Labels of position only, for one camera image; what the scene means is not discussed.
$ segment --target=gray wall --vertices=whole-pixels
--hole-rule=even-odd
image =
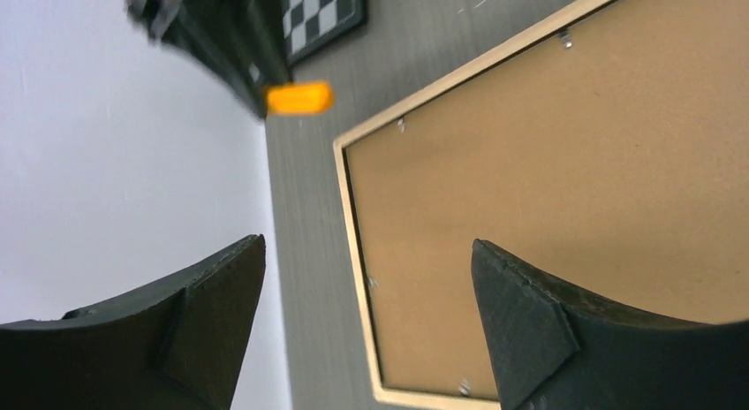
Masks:
[[[0,323],[56,319],[248,233],[268,273],[237,409],[291,409],[262,125],[121,0],[0,0]]]
[[[334,138],[571,1],[369,0],[367,27],[297,69],[330,80],[337,103],[322,117],[268,121],[296,410],[390,408],[369,387]]]

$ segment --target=white wall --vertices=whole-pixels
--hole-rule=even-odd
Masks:
[[[236,409],[291,408],[264,127],[122,0],[0,0],[0,323],[57,319],[249,233],[268,272]]]

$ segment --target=wooden frame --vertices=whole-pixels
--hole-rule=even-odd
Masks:
[[[354,218],[350,184],[345,162],[345,149],[354,142],[361,140],[377,129],[401,118],[411,110],[435,99],[439,95],[449,92],[456,86],[468,81],[487,69],[502,63],[536,42],[564,29],[565,27],[584,18],[602,6],[614,0],[577,0],[552,14],[543,21],[529,27],[497,47],[487,51],[457,70],[445,75],[434,83],[424,87],[413,95],[396,103],[388,109],[371,117],[364,123],[339,136],[334,144],[334,156],[341,199],[344,209],[344,220],[352,259],[354,287],[356,288],[357,303],[364,333],[365,348],[367,350],[367,365],[374,398],[382,403],[434,408],[440,410],[496,410],[498,403],[483,399],[448,397],[437,394],[416,391],[393,390],[383,386],[380,374],[375,334],[370,318],[367,287],[365,285],[364,270],[359,253],[359,239]]]

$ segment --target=black foam piece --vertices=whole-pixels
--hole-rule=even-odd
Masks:
[[[629,307],[484,240],[472,272],[503,410],[749,408],[749,322]]]
[[[0,325],[0,408],[229,409],[264,272],[250,236],[61,320]]]

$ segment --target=black machine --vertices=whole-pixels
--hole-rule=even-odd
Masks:
[[[125,0],[148,39],[207,67],[257,117],[269,88],[292,83],[280,0]]]

